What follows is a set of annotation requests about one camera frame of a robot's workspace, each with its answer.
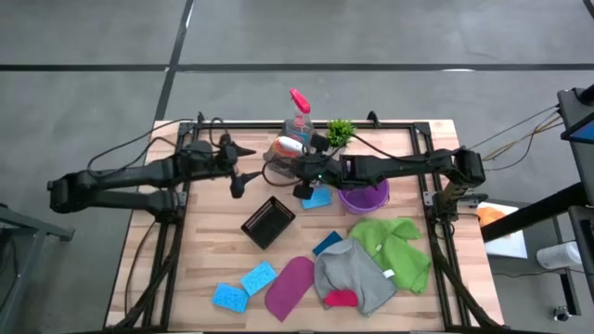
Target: black container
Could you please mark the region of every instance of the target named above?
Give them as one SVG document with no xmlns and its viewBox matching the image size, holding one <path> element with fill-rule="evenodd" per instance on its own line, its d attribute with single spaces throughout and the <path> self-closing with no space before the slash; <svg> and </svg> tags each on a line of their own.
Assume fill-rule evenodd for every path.
<svg viewBox="0 0 594 334">
<path fill-rule="evenodd" d="M 273 196 L 241 226 L 241 230 L 265 250 L 293 219 L 295 213 Z"/>
</svg>

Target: artificial plant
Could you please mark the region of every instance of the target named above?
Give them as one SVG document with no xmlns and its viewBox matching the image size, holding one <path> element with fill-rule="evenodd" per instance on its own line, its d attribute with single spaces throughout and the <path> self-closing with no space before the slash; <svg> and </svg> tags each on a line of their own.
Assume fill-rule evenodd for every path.
<svg viewBox="0 0 594 334">
<path fill-rule="evenodd" d="M 355 134 L 355 126 L 348 120 L 332 120 L 328 122 L 326 138 L 331 147 L 345 147 Z"/>
</svg>

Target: wooden table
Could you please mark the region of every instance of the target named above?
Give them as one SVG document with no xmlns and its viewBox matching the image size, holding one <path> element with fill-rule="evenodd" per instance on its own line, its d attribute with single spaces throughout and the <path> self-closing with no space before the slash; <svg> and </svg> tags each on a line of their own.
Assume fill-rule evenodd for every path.
<svg viewBox="0 0 594 334">
<path fill-rule="evenodd" d="M 457 148 L 458 138 L 451 120 L 426 121 L 432 128 L 433 145 L 438 148 Z M 153 136 L 164 136 L 175 141 L 177 124 L 156 131 Z M 238 167 L 244 172 L 259 171 L 262 154 L 278 134 L 277 130 L 232 130 L 233 139 L 242 147 L 258 151 L 250 157 L 241 158 Z M 357 133 L 371 144 L 394 155 L 412 154 L 410 136 L 401 130 L 358 130 Z M 173 148 L 158 142 L 147 155 L 147 162 L 164 158 Z M 347 153 L 374 154 L 364 144 L 354 141 Z M 431 177 L 427 175 L 430 188 Z M 417 249 L 430 254 L 427 228 L 421 206 L 419 183 L 416 176 L 390 179 L 390 201 L 382 209 L 368 216 L 393 218 L 412 217 L 421 234 L 420 240 L 412 240 Z M 153 191 L 141 187 L 140 191 Z M 269 186 L 262 177 L 251 181 L 241 199 L 232 199 L 229 180 L 217 179 L 192 184 L 188 198 L 188 214 L 182 241 L 182 252 L 177 270 L 174 299 L 169 322 L 170 330 L 437 330 L 443 329 L 435 277 L 430 273 L 427 291 L 421 295 L 399 290 L 394 298 L 384 304 L 373 316 L 364 317 L 355 308 L 322 309 L 315 289 L 310 288 L 287 319 L 280 323 L 265 308 L 265 290 L 250 298 L 244 314 L 237 314 L 213 306 L 211 298 L 217 283 L 225 282 L 240 287 L 239 279 L 262 261 L 268 261 L 279 273 L 295 256 L 304 255 L 314 260 L 312 249 L 331 231 L 347 236 L 347 231 L 361 218 L 345 212 L 340 200 L 333 193 L 333 204 L 328 207 L 306 211 L 298 199 L 291 195 L 292 187 Z M 296 213 L 289 227 L 267 249 L 261 250 L 239 227 L 270 196 L 280 199 Z M 107 317 L 107 325 L 117 323 L 123 317 L 123 291 L 136 248 L 153 219 L 146 212 L 133 212 L 129 232 L 123 247 L 122 261 L 113 290 Z M 484 250 L 478 222 L 471 216 L 460 216 L 455 222 L 454 240 L 458 253 L 462 280 L 474 298 L 498 323 L 503 318 L 497 293 Z M 149 281 L 152 257 L 157 239 L 157 227 L 153 227 L 136 265 L 132 279 L 131 301 L 135 301 Z M 448 284 L 448 299 L 455 324 L 459 324 L 455 294 Z M 161 314 L 161 298 L 155 304 L 153 323 L 158 323 Z"/>
</svg>

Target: towel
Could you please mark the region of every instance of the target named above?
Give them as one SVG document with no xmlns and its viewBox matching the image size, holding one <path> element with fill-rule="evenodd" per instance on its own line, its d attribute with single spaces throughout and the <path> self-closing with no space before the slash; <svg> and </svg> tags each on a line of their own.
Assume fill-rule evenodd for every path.
<svg viewBox="0 0 594 334">
<path fill-rule="evenodd" d="M 363 250 L 356 239 L 347 238 L 322 251 L 316 259 L 314 284 L 321 301 L 334 290 L 356 294 L 358 310 L 369 316 L 396 293 L 390 279 Z"/>
<path fill-rule="evenodd" d="M 349 233 L 359 240 L 365 251 L 381 270 L 394 271 L 390 279 L 399 289 L 422 293 L 427 289 L 431 258 L 407 240 L 420 238 L 420 232 L 410 218 L 361 220 Z"/>
</svg>

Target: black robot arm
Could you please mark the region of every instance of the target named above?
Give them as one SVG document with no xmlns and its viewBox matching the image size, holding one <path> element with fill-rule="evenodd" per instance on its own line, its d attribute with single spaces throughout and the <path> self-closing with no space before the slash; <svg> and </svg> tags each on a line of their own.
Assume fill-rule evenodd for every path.
<svg viewBox="0 0 594 334">
<path fill-rule="evenodd" d="M 293 191 L 293 195 L 300 199 L 311 198 L 311 184 L 315 181 L 350 190 L 376 186 L 388 178 L 438 172 L 450 183 L 444 191 L 432 197 L 434 214 L 436 218 L 449 221 L 457 218 L 458 200 L 465 192 L 485 180 L 481 156 L 466 148 L 438 149 L 427 154 L 390 158 L 341 155 L 338 161 L 323 153 L 315 153 L 299 158 L 293 172 L 303 180 Z"/>
<path fill-rule="evenodd" d="M 160 221 L 160 218 L 176 216 L 180 204 L 177 193 L 158 190 L 141 194 L 109 189 L 129 186 L 166 188 L 185 181 L 217 177 L 230 177 L 231 195 L 240 198 L 245 184 L 260 173 L 237 174 L 235 164 L 239 157 L 254 154 L 255 151 L 239 147 L 229 134 L 221 135 L 218 147 L 219 150 L 214 152 L 210 143 L 196 141 L 170 157 L 146 166 L 68 173 L 48 182 L 50 208 L 59 213 L 78 212 L 88 207 L 146 210 Z"/>
</svg>

